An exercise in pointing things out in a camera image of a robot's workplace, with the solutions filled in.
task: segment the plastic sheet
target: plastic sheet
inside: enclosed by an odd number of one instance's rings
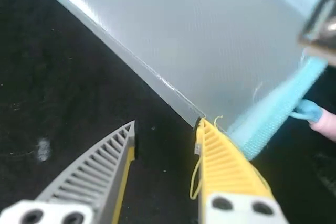
[[[223,115],[218,125],[243,151],[279,113],[272,104],[285,109],[264,145],[325,67],[305,67],[296,39],[317,0],[59,1],[189,124]],[[306,71],[308,81],[294,81]],[[288,93],[298,83],[299,92]]]

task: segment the black surface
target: black surface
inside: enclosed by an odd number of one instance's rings
[[[197,223],[188,198],[192,128],[55,0],[0,7],[0,208],[34,199],[93,143],[135,119],[139,159],[120,223]],[[335,80],[328,69],[307,97],[336,112]],[[51,147],[43,162],[41,139]],[[336,145],[289,119],[253,161],[290,223],[336,223],[336,187],[320,173],[333,163],[316,165],[320,156],[334,160]],[[333,169],[323,176],[333,183]]]

